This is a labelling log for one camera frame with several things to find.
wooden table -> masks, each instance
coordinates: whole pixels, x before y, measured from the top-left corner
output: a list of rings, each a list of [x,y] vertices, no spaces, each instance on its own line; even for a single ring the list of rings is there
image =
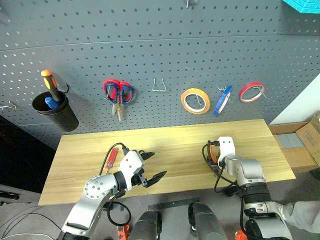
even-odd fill
[[[213,188],[216,177],[205,163],[201,148],[220,136],[233,138],[238,156],[257,159],[268,182],[295,178],[263,119],[63,135],[39,205],[77,202],[85,182],[99,173],[109,147],[117,142],[131,150],[155,152],[145,161],[145,177],[167,170],[157,184],[135,186],[126,197]],[[118,170],[121,158],[120,148],[110,172]],[[220,186],[227,184],[220,181]]]

red-handled scissors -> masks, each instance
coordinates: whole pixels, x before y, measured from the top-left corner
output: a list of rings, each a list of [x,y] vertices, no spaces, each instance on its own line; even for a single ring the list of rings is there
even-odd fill
[[[126,81],[116,79],[106,79],[102,84],[106,97],[113,102],[112,114],[117,113],[119,122],[121,122],[123,109],[122,106],[131,102],[134,96],[134,88]]]

gray floor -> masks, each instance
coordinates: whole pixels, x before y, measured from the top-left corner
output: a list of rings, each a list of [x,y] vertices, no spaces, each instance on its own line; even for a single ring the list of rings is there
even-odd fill
[[[296,179],[294,180],[271,182],[268,184],[268,187],[272,199],[283,204],[296,201],[320,200],[319,182],[309,173],[297,174]],[[240,229],[240,199],[237,196],[226,197],[223,194],[214,193],[213,189],[205,189],[129,197],[122,199],[121,202],[126,204],[131,210],[131,224],[133,224],[143,212],[148,210],[149,205],[191,198],[199,198],[201,202],[207,204],[220,219],[225,231],[227,232],[228,239],[234,239],[235,231]],[[25,210],[23,213],[29,213],[37,209],[37,207],[33,206],[37,206],[37,204],[14,203],[0,207],[0,225],[20,211]],[[46,215],[61,227],[72,206],[72,204],[44,206],[35,212]],[[161,214],[162,240],[195,239],[190,235],[188,224],[188,205],[166,208],[161,210]],[[2,233],[6,227],[7,224],[0,229],[0,233]],[[288,227],[294,240],[320,240],[320,234],[309,233],[290,225]],[[37,215],[29,215],[16,225],[15,228],[10,231],[9,235],[18,233],[45,233],[56,238],[59,234],[59,230],[48,220]],[[102,219],[100,219],[92,239],[104,240],[107,237],[110,237],[113,240],[118,239],[116,227],[109,223],[106,214],[103,213]],[[14,236],[9,239],[42,240],[48,238],[42,236]]]

gray pegboard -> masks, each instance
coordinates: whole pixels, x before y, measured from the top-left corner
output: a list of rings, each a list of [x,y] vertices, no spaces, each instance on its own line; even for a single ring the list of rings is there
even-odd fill
[[[67,133],[31,106],[46,91],[43,69],[54,72],[59,89],[70,86],[67,96],[80,122],[70,134],[258,118],[269,123],[319,73],[319,17],[299,14],[281,1],[200,0],[194,9],[186,9],[183,0],[5,1],[0,6],[5,16],[16,16],[0,25],[1,42],[8,45],[0,46],[0,103],[18,105],[1,115],[53,148]],[[102,82],[110,77],[136,89],[122,123],[104,99]],[[153,77],[158,86],[164,77],[167,91],[153,92]],[[269,99],[241,103],[239,91],[253,81],[265,84]],[[233,85],[233,102],[214,117],[221,95],[217,87],[224,85]],[[180,96],[188,88],[209,95],[208,113],[183,109]],[[188,102],[197,105],[195,98]]]

